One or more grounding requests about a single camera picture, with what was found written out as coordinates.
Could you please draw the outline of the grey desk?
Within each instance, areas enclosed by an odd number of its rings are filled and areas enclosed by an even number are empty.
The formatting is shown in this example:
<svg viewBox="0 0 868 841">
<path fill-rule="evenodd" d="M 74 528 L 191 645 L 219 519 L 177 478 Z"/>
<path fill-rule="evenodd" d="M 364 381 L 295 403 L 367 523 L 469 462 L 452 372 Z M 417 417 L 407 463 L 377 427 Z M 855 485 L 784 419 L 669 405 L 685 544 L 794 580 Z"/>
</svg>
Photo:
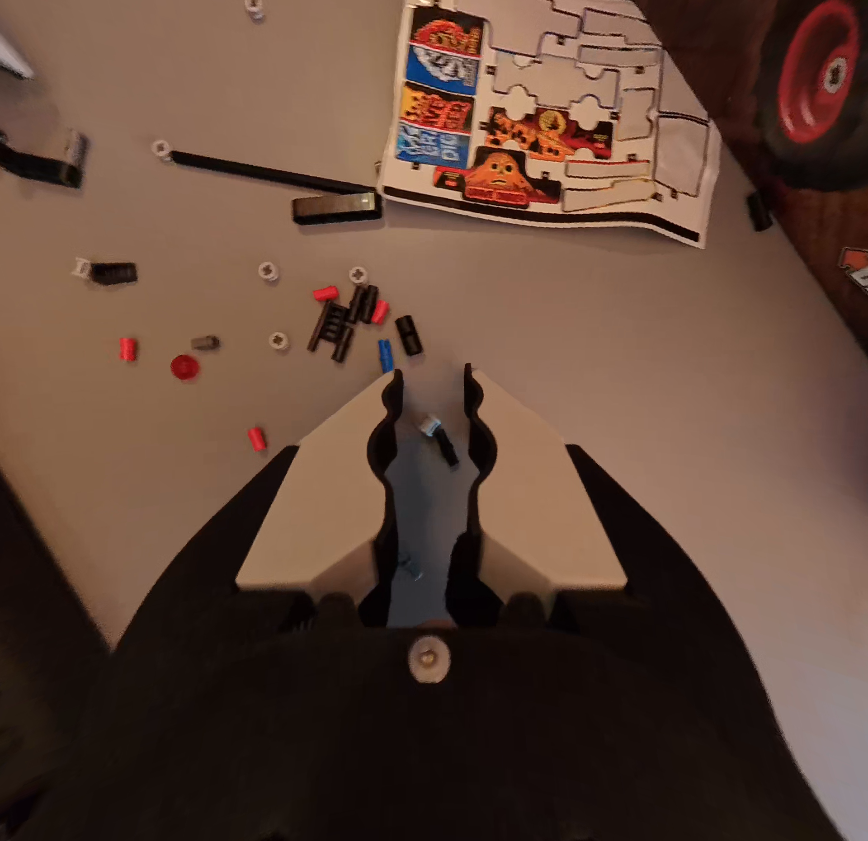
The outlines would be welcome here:
<svg viewBox="0 0 868 841">
<path fill-rule="evenodd" d="M 866 358 L 781 230 L 754 232 L 732 155 L 704 250 L 405 205 L 302 229 L 291 188 L 150 147 L 371 183 L 404 0 L 263 4 L 255 23 L 244 0 L 2 0 L 37 75 L 2 74 L 2 130 L 52 156 L 90 140 L 80 192 L 2 174 L 2 467 L 106 641 L 265 465 L 248 428 L 274 452 L 378 376 L 369 328 L 344 366 L 306 349 L 312 290 L 357 263 L 425 346 L 406 361 L 385 326 L 406 418 L 465 447 L 471 362 L 589 453 L 706 576 L 818 798 L 866 839 Z M 138 282 L 85 282 L 76 258 Z"/>
</svg>

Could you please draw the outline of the long black axle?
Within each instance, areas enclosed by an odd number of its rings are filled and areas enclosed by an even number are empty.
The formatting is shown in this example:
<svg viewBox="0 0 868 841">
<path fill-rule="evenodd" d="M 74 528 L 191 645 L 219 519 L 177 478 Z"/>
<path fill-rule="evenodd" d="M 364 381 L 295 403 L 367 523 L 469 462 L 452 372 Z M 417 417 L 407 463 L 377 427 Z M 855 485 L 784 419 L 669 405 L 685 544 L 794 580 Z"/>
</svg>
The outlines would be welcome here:
<svg viewBox="0 0 868 841">
<path fill-rule="evenodd" d="M 350 196 L 376 191 L 373 186 L 348 183 L 310 174 L 300 174 L 256 164 L 234 162 L 179 150 L 169 151 L 166 157 L 164 157 L 164 162 L 218 174 L 236 175 L 257 181 L 311 189 L 326 194 Z"/>
</svg>

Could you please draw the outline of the black beam with white end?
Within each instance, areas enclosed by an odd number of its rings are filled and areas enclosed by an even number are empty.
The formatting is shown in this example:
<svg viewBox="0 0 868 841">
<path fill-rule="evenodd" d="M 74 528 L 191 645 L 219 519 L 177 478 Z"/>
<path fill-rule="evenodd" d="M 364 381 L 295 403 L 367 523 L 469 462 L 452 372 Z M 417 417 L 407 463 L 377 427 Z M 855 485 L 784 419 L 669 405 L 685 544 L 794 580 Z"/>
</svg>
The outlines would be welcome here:
<svg viewBox="0 0 868 841">
<path fill-rule="evenodd" d="M 113 287 L 138 282 L 136 264 L 129 261 L 98 262 L 76 258 L 71 274 L 85 282 Z"/>
</svg>

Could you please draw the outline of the black ladder frame piece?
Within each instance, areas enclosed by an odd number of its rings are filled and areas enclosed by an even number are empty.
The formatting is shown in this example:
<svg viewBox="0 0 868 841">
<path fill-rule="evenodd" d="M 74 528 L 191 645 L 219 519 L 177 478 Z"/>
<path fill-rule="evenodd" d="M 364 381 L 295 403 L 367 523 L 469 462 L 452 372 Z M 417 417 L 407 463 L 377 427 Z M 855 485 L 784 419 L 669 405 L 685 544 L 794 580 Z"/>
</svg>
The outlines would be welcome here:
<svg viewBox="0 0 868 841">
<path fill-rule="evenodd" d="M 342 365 L 353 344 L 354 333 L 349 309 L 335 300 L 328 300 L 322 304 L 320 316 L 307 343 L 307 350 L 316 352 L 321 343 L 331 344 L 331 360 Z"/>
</svg>

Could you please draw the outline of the black angled beam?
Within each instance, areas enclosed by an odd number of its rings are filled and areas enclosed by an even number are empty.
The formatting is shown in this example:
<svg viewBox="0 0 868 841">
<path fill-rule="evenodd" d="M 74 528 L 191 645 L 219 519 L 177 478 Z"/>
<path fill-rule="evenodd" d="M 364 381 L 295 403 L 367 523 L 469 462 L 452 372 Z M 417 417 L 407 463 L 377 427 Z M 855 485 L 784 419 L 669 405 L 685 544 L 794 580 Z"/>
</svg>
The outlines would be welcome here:
<svg viewBox="0 0 868 841">
<path fill-rule="evenodd" d="M 71 131 L 60 159 L 16 150 L 1 132 L 1 169 L 24 180 L 47 183 L 78 190 L 84 177 L 84 165 L 90 141 L 83 134 Z"/>
</svg>

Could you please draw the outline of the printed toy box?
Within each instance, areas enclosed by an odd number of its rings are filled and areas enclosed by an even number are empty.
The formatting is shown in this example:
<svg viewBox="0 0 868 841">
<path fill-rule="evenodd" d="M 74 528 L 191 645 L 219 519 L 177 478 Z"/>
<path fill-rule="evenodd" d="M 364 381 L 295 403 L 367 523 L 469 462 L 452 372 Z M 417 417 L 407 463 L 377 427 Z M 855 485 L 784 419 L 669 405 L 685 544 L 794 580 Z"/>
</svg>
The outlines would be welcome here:
<svg viewBox="0 0 868 841">
<path fill-rule="evenodd" d="M 867 0 L 633 0 L 867 348 Z"/>
</svg>

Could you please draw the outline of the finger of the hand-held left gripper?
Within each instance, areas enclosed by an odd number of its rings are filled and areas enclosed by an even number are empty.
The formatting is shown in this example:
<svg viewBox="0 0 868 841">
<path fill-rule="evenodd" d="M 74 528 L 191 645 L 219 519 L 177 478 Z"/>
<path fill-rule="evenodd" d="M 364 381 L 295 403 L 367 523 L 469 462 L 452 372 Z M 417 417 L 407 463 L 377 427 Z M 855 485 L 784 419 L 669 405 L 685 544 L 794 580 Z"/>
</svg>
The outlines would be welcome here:
<svg viewBox="0 0 868 841">
<path fill-rule="evenodd" d="M 8 74 L 21 80 L 33 80 L 35 71 L 30 66 L 26 57 L 1 34 L 1 69 Z"/>
</svg>

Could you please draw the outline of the sticker sheet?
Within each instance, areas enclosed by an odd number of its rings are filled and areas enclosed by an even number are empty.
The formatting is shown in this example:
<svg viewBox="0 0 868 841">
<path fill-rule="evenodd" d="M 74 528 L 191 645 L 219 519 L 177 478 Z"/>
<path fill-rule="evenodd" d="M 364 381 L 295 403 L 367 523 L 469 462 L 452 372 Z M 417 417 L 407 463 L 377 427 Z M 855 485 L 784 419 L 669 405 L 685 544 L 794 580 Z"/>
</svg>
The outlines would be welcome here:
<svg viewBox="0 0 868 841">
<path fill-rule="evenodd" d="M 702 249 L 721 146 L 630 0 L 405 0 L 385 199 Z"/>
</svg>

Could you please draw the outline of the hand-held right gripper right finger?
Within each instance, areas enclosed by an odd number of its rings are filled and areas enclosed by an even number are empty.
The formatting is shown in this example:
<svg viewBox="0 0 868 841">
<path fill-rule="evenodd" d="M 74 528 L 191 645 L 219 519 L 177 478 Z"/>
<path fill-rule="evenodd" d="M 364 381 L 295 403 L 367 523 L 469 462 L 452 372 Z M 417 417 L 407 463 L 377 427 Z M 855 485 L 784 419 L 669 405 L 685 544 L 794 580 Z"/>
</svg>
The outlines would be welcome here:
<svg viewBox="0 0 868 841">
<path fill-rule="evenodd" d="M 471 364 L 462 385 L 477 475 L 450 556 L 451 619 L 488 628 L 514 597 L 547 619 L 564 592 L 621 594 L 627 575 L 556 428 Z"/>
</svg>

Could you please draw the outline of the black pin with white bushing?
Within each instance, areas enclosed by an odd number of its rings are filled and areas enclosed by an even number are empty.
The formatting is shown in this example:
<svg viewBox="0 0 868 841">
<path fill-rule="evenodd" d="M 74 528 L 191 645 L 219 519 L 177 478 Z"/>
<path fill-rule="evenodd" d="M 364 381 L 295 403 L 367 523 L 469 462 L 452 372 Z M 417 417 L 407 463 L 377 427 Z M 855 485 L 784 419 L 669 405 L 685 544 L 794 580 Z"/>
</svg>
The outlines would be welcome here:
<svg viewBox="0 0 868 841">
<path fill-rule="evenodd" d="M 437 445 L 442 459 L 450 469 L 456 469 L 460 460 L 441 420 L 434 415 L 426 414 L 420 420 L 418 428 L 424 437 Z"/>
</svg>

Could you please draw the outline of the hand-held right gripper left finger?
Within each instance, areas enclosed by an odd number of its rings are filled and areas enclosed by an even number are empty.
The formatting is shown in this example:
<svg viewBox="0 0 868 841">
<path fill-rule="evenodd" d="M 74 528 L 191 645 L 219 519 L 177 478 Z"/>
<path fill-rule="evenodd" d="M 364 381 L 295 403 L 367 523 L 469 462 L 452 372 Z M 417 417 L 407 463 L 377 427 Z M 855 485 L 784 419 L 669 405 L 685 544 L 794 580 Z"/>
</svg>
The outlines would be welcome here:
<svg viewBox="0 0 868 841">
<path fill-rule="evenodd" d="M 404 378 L 385 373 L 301 439 L 236 577 L 240 589 L 349 596 L 384 627 L 397 567 L 394 491 Z"/>
</svg>

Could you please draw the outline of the short black beam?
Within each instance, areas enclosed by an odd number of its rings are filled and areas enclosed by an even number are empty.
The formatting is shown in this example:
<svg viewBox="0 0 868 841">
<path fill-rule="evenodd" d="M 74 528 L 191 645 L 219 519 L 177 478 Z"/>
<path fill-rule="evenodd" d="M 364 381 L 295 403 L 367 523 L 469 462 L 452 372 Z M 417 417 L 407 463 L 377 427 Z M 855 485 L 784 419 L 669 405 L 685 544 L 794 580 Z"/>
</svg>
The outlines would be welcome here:
<svg viewBox="0 0 868 841">
<path fill-rule="evenodd" d="M 292 200 L 292 221 L 299 226 L 376 221 L 382 216 L 383 199 L 376 191 L 298 197 Z"/>
</svg>

